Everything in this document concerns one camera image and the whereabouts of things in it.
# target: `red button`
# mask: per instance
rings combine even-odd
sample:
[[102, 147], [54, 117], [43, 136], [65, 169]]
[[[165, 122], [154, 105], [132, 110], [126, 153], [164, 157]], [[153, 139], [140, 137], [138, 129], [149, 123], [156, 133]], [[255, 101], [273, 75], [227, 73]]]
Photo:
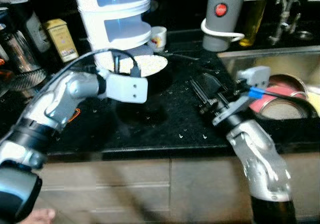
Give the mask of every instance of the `red button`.
[[218, 5], [215, 6], [215, 15], [218, 18], [223, 17], [228, 11], [228, 7], [226, 4], [220, 3]]

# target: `granite countertop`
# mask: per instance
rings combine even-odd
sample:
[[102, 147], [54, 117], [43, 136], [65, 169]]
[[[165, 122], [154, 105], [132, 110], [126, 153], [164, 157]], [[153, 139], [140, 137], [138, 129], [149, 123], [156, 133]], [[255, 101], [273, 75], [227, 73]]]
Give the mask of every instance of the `granite countertop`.
[[[82, 102], [78, 106], [81, 114], [49, 148], [50, 158], [84, 161], [94, 154], [102, 159], [234, 155], [225, 137], [198, 114], [199, 102], [189, 80], [204, 72], [212, 74], [228, 88], [227, 97], [232, 96], [233, 81], [214, 53], [201, 50], [200, 42], [190, 42], [183, 50], [200, 59], [170, 59], [164, 70], [148, 78], [146, 103], [97, 98]], [[17, 93], [8, 92], [0, 98], [1, 136], [24, 106]], [[257, 121], [281, 153], [319, 151], [319, 118]]]

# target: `kitchen sink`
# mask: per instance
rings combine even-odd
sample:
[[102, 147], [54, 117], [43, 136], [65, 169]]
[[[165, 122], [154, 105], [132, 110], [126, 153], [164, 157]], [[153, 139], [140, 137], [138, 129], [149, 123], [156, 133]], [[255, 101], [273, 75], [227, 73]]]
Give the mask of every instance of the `kitchen sink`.
[[271, 75], [289, 74], [320, 88], [320, 45], [221, 52], [218, 57], [234, 79], [240, 70], [268, 66]]

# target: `white cup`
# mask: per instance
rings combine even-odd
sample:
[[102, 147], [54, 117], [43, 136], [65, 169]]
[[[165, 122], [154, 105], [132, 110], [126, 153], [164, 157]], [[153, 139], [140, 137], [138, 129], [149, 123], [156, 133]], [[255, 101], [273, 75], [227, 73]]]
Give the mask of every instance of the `white cup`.
[[151, 28], [151, 37], [148, 41], [148, 46], [155, 53], [162, 52], [167, 43], [167, 28], [163, 26], [154, 26]]

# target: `stacked plastic containers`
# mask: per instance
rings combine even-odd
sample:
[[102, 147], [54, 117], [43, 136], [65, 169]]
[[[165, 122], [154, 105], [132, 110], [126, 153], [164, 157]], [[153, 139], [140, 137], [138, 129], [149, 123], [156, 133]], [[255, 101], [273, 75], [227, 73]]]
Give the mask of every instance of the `stacked plastic containers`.
[[150, 0], [77, 0], [77, 3], [92, 50], [129, 50], [150, 38], [151, 26], [141, 19], [141, 14], [150, 8]]

